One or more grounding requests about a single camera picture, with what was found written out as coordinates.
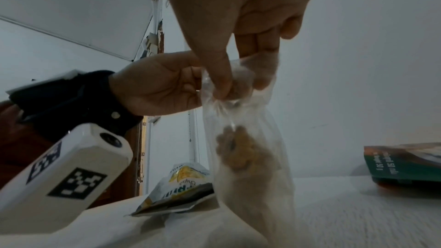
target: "white device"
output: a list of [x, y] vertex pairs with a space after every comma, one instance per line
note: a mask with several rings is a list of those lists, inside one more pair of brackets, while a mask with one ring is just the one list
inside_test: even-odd
[[75, 127], [0, 190], [0, 234], [51, 233], [66, 227], [132, 157], [123, 137], [96, 124]]

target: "qr code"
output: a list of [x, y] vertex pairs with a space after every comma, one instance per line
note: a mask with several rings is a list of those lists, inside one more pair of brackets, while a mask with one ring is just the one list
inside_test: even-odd
[[106, 177], [107, 175], [76, 168], [47, 195], [84, 200]]
[[37, 161], [32, 165], [26, 184], [31, 182], [60, 157], [61, 143], [62, 142], [57, 143], [50, 150], [48, 150], [46, 154], [41, 156], [41, 158], [37, 159]]

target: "camera lens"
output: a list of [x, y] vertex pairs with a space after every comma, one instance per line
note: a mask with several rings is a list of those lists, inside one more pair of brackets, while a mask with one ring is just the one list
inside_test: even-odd
[[113, 135], [109, 133], [101, 133], [100, 137], [105, 140], [108, 144], [114, 147], [122, 147], [123, 144]]

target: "hand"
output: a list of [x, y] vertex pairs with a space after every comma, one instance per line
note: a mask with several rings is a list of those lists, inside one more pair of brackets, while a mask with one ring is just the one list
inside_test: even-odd
[[240, 57], [278, 51], [280, 37], [300, 30], [309, 0], [170, 0], [188, 45], [224, 98], [232, 86], [226, 45], [232, 33]]
[[201, 68], [193, 52], [159, 54], [109, 77], [111, 91], [135, 115], [166, 115], [201, 106]]

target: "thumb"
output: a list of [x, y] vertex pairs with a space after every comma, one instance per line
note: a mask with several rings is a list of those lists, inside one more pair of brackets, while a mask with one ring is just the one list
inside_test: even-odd
[[233, 83], [230, 60], [226, 50], [197, 53], [197, 56], [216, 87], [213, 96], [216, 99], [225, 99]]

